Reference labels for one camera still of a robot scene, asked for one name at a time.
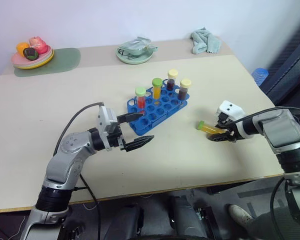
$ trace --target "brown liquid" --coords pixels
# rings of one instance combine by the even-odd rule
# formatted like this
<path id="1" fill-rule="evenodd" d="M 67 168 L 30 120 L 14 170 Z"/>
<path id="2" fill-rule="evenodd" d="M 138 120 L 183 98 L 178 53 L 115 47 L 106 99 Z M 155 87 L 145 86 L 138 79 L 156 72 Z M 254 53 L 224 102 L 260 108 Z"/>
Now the brown liquid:
<path id="1" fill-rule="evenodd" d="M 185 100 L 186 97 L 187 97 L 188 89 L 187 88 L 184 88 L 184 89 L 185 89 L 185 91 L 181 91 L 181 88 L 179 90 L 178 99 L 181 100 L 181 101 Z"/>
<path id="2" fill-rule="evenodd" d="M 166 83 L 166 89 L 172 91 L 174 89 L 174 86 L 175 86 L 175 80 L 173 78 L 170 78 Z"/>

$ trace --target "pink plate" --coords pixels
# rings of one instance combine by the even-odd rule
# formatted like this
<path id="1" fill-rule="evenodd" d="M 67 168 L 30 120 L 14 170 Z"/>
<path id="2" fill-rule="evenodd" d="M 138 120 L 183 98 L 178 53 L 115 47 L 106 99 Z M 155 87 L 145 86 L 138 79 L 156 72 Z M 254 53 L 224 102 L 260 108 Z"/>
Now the pink plate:
<path id="1" fill-rule="evenodd" d="M 50 46 L 48 46 L 48 51 L 46 53 L 43 54 L 39 54 L 39 57 L 34 60 L 34 61 L 30 61 L 28 59 L 26 59 L 24 56 L 20 56 L 19 53 L 15 53 L 12 57 L 11 57 L 11 62 L 15 65 L 18 66 L 24 66 L 26 67 L 27 65 L 33 65 L 36 63 L 40 63 L 42 60 L 44 60 L 48 55 L 51 55 L 52 52 L 52 48 Z"/>

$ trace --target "towel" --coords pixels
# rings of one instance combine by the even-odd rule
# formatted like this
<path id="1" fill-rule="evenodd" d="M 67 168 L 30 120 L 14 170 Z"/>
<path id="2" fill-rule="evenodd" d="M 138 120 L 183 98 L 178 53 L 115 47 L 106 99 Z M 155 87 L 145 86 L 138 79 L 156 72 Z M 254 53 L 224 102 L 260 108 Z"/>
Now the towel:
<path id="1" fill-rule="evenodd" d="M 193 39 L 194 45 L 192 48 L 193 54 L 203 52 L 216 54 L 220 50 L 221 40 L 213 36 L 205 27 L 191 33 L 191 38 Z"/>

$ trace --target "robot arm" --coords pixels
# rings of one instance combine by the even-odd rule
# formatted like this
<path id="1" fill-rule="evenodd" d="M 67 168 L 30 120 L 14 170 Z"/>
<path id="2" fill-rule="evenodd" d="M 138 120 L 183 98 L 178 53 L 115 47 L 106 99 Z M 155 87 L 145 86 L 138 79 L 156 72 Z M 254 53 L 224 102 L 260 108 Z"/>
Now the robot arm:
<path id="1" fill-rule="evenodd" d="M 142 113 L 127 113 L 116 116 L 113 109 L 100 107 L 98 128 L 71 133 L 62 142 L 47 168 L 36 205 L 32 208 L 21 235 L 21 240 L 63 240 L 65 228 L 62 222 L 68 212 L 68 204 L 86 159 L 106 149 L 120 147 L 127 152 L 140 148 L 154 136 L 142 136 L 126 143 L 120 124 L 131 122 Z"/>
<path id="2" fill-rule="evenodd" d="M 211 141 L 231 141 L 252 138 L 255 134 L 263 135 L 276 155 L 286 182 L 292 186 L 286 198 L 290 213 L 300 224 L 300 125 L 288 109 L 274 109 L 252 117 L 241 107 L 224 101 L 217 110 L 216 127 L 227 129 L 226 133 L 212 134 Z"/>

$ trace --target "toy fruit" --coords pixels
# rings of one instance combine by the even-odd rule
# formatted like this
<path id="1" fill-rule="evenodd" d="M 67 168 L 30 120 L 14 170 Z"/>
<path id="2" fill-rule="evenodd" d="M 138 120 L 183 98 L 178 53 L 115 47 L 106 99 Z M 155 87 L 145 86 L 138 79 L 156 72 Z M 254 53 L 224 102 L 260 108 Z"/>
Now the toy fruit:
<path id="1" fill-rule="evenodd" d="M 20 54 L 22 57 L 24 57 L 24 49 L 29 48 L 30 45 L 27 42 L 20 42 L 17 44 L 16 51 L 18 52 L 18 54 Z"/>
<path id="2" fill-rule="evenodd" d="M 33 47 L 27 47 L 23 50 L 26 59 L 34 61 L 39 57 L 38 52 Z"/>
<path id="3" fill-rule="evenodd" d="M 48 51 L 48 45 L 39 36 L 34 36 L 29 39 L 29 43 L 38 54 L 45 54 Z"/>

